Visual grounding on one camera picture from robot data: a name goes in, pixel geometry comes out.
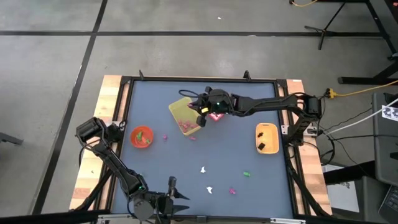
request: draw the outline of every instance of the orange bowl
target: orange bowl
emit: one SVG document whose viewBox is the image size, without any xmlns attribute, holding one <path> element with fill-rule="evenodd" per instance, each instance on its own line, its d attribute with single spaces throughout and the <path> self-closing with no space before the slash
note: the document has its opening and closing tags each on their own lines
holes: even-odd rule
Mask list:
<svg viewBox="0 0 398 224">
<path fill-rule="evenodd" d="M 140 132 L 142 132 L 141 140 L 138 140 L 137 136 Z M 154 133 L 147 126 L 138 126 L 132 130 L 130 134 L 130 141 L 134 147 L 143 149 L 152 144 L 152 141 L 154 141 Z"/>
</svg>

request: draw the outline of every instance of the concrete floor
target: concrete floor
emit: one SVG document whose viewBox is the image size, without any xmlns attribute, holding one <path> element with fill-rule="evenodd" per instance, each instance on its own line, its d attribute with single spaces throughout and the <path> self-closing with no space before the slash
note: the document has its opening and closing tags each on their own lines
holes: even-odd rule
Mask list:
<svg viewBox="0 0 398 224">
<path fill-rule="evenodd" d="M 398 44 L 398 25 L 384 1 L 372 4 Z M 100 5 L 100 0 L 2 0 L 0 30 L 92 30 Z M 338 6 L 298 8 L 288 0 L 115 0 L 109 1 L 100 30 L 305 32 L 304 25 L 325 26 Z M 377 31 L 361 4 L 348 4 L 330 29 Z M 25 139 L 20 147 L 0 144 L 0 216 L 29 211 L 88 39 L 0 36 L 0 130 Z M 301 79 L 307 93 L 321 95 L 328 87 L 339 93 L 366 88 L 339 85 L 336 79 L 371 77 L 390 64 L 382 39 L 332 38 L 321 51 L 317 44 L 317 38 L 304 37 L 97 37 L 43 212 L 68 210 L 80 149 L 73 135 L 92 117 L 103 75 L 137 75 L 141 69 L 148 76 L 241 77 L 249 70 L 253 78 Z M 395 93 L 397 87 L 384 91 Z M 370 96 L 327 100 L 321 125 L 327 128 L 370 108 Z M 335 137 L 369 133 L 371 121 Z M 372 139 L 343 143 L 356 162 L 374 157 Z M 329 150 L 325 138 L 318 145 Z M 336 150 L 335 162 L 352 164 L 339 145 Z"/>
</svg>

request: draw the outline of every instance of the pink toy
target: pink toy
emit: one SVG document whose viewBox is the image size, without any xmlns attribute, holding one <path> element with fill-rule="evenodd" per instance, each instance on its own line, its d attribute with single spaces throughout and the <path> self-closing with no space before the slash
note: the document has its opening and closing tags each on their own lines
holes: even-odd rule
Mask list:
<svg viewBox="0 0 398 224">
<path fill-rule="evenodd" d="M 230 189 L 229 189 L 229 193 L 230 193 L 230 194 L 236 194 L 236 191 L 235 191 L 235 189 L 230 188 Z"/>
<path fill-rule="evenodd" d="M 209 116 L 214 121 L 218 121 L 219 119 L 221 119 L 224 116 L 224 114 L 214 114 L 214 113 L 212 113 L 212 114 L 209 114 Z"/>
</svg>

